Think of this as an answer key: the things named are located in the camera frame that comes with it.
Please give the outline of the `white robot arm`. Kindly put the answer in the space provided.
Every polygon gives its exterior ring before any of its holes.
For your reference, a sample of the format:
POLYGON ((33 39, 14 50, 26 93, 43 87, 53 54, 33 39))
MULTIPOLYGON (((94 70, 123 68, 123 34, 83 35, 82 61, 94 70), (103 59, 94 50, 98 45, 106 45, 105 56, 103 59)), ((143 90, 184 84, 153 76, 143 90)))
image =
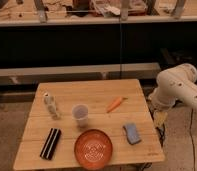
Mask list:
POLYGON ((149 95, 155 127, 164 124, 167 111, 177 100, 197 111, 196 81, 197 69, 189 63, 163 70, 157 75, 157 87, 149 95))

